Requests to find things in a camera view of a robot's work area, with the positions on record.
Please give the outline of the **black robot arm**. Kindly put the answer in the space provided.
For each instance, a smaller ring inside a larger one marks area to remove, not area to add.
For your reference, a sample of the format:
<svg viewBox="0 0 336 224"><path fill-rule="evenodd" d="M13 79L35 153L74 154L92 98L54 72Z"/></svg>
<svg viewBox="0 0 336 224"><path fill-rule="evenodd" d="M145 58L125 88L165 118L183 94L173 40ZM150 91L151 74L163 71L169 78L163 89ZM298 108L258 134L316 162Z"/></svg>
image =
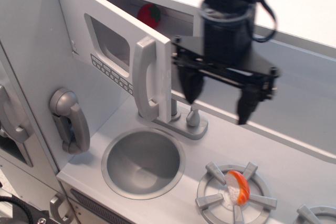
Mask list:
<svg viewBox="0 0 336 224"><path fill-rule="evenodd" d="M176 36L173 45L180 84L186 100L201 94L204 77L241 90L237 103L238 124L246 124L259 102L271 99L279 69L261 56L253 43L272 39L254 36L257 4L266 11L265 0L204 0L199 9L203 20L201 37Z"/></svg>

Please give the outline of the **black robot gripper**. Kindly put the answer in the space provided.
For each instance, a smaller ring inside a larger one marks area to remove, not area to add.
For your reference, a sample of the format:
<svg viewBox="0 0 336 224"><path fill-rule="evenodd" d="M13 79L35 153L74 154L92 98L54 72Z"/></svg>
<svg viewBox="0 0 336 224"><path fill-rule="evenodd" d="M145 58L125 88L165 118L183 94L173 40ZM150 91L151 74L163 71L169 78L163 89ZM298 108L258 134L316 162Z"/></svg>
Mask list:
<svg viewBox="0 0 336 224"><path fill-rule="evenodd" d="M253 50L253 43L271 40L254 36L255 10L227 14L207 8L200 12L202 37L175 36L173 58L184 96L192 104L202 92L204 77L241 89L237 103L238 125L248 122L258 103L271 99L279 70Z"/></svg>

